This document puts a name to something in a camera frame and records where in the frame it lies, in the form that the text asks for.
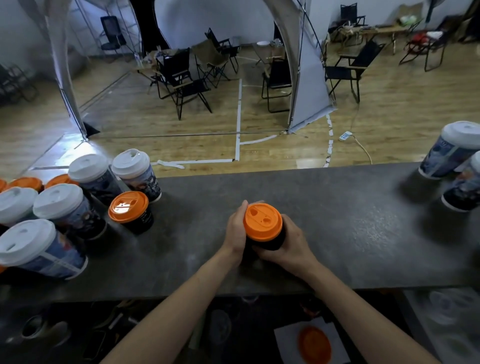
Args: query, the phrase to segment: black curtain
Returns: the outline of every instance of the black curtain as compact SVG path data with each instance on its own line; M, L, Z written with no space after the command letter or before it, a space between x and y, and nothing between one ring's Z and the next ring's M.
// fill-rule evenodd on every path
M157 46L162 49L170 49L170 45L165 40L156 22L155 0L130 0L130 3L142 35L143 55L145 56L148 52L156 50Z

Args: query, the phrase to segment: person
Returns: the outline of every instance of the person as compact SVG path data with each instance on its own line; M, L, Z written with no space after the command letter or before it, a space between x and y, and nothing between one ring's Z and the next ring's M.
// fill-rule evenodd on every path
M217 253L130 331L102 364L164 364L175 360L225 276L242 260L247 207L248 202L243 201L228 219L225 240ZM277 263L307 282L369 364L439 363L318 262L302 230L287 215L282 218L286 238L281 248L254 250L261 259Z

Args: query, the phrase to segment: wooden floor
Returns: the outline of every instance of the wooden floor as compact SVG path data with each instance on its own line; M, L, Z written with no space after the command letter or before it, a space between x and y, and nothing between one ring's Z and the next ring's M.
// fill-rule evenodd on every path
M337 57L334 47L330 49L328 64L333 64ZM154 166L154 169L159 176L166 177L323 167L330 155L329 140L333 140L330 167L368 164L367 155L353 138L345 142L338 140L347 130L354 133L374 163L421 160L445 124L457 120L480 121L480 57L475 45L449 44L443 65L425 73L423 58L398 66L403 55L398 51L393 56L390 47L382 51L363 74L360 105L355 103L349 83L340 84L336 89L338 110L330 114L333 136L329 135L325 117L296 134L283 134L281 130L286 126L288 113L269 114L266 101L260 99L261 88L255 87L261 85L261 66L254 68L254 61L239 59L241 72L238 77L242 78L244 86L240 140L246 142L278 136L261 143L241 145L239 161L188 164L184 170L163 166ZM242 56L255 59L251 52ZM103 77L111 66L102 68ZM111 79L120 74L117 72ZM147 152L152 161L235 158L238 80L221 82L219 89L205 94L213 114L196 99L187 104L182 120L178 121L171 99L158 100L155 87L147 94L149 82L140 77L130 74L112 89L111 94L107 93L105 98L86 110L89 113L86 118L93 115L91 123L95 122L95 113L103 118L97 119L96 124L104 128L102 133L93 137L90 143L81 143L78 136L66 134L34 166L68 166L82 154L98 152L113 157L131 147ZM153 105L155 110L136 105ZM25 103L21 113L32 117L20 119L15 114L18 106L9 108L10 111L0 109L3 120L8 115L16 119L3 125L2 140L11 146L1 143L4 158L0 162L0 174L3 178L13 178L28 168L39 158L42 147L46 150L51 139L58 138L69 128L68 122L53 117L64 112L60 106L42 108ZM106 108L111 108L112 112L106 112ZM53 115L52 119L56 121L49 121L44 116L33 117L42 112ZM221 134L194 135L202 133ZM47 180L60 173L64 173L61 168L30 170L26 174Z

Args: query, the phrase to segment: canopy tent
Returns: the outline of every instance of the canopy tent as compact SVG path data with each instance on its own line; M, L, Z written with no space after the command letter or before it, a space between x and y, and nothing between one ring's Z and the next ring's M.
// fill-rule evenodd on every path
M292 133L334 110L328 97L324 69L320 61L320 43L299 0L263 1L272 13L280 30L288 57L292 80L288 132ZM150 10L153 0L147 2ZM133 6L138 5L136 1L131 1L131 3ZM82 135L87 138L88 128L85 128L75 101L72 80L66 61L66 20L69 4L70 1L45 0L45 14L62 96L72 122L78 126ZM138 14L137 20L142 32L142 39L148 39L148 35L143 34L143 32L151 27L145 25L142 27L142 17L139 17Z

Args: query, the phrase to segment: person's right hand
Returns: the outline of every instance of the person's right hand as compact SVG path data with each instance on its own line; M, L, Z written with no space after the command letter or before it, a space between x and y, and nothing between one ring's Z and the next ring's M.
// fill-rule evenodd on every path
M310 250L303 231L287 215L282 214L282 218L286 237L280 249L265 250L255 245L252 248L261 259L277 263L293 275L307 280L308 274L320 263Z

